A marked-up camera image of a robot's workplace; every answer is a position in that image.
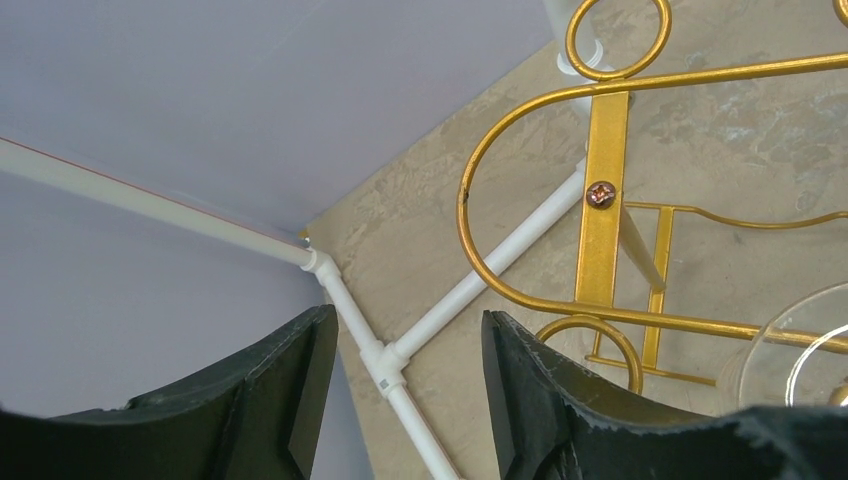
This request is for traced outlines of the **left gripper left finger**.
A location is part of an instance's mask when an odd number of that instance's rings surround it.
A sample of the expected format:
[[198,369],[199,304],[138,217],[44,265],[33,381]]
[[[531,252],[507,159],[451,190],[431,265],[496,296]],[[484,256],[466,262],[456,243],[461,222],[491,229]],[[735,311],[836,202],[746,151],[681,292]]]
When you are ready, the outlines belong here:
[[5,479],[307,479],[338,336],[331,305],[123,408],[3,411]]

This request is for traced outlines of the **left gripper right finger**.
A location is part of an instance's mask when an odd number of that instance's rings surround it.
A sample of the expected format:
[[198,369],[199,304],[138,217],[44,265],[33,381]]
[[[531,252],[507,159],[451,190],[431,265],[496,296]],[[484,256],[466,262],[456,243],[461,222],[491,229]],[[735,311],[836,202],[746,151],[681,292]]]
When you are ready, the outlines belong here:
[[482,359],[503,479],[843,479],[847,412],[709,417],[632,393],[485,311]]

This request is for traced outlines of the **round clear wine glass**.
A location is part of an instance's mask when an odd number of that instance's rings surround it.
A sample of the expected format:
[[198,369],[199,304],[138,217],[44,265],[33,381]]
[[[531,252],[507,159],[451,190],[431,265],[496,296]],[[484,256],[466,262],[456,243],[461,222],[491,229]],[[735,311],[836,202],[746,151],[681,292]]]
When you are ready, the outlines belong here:
[[732,354],[718,380],[718,412],[847,405],[847,284],[783,310]]

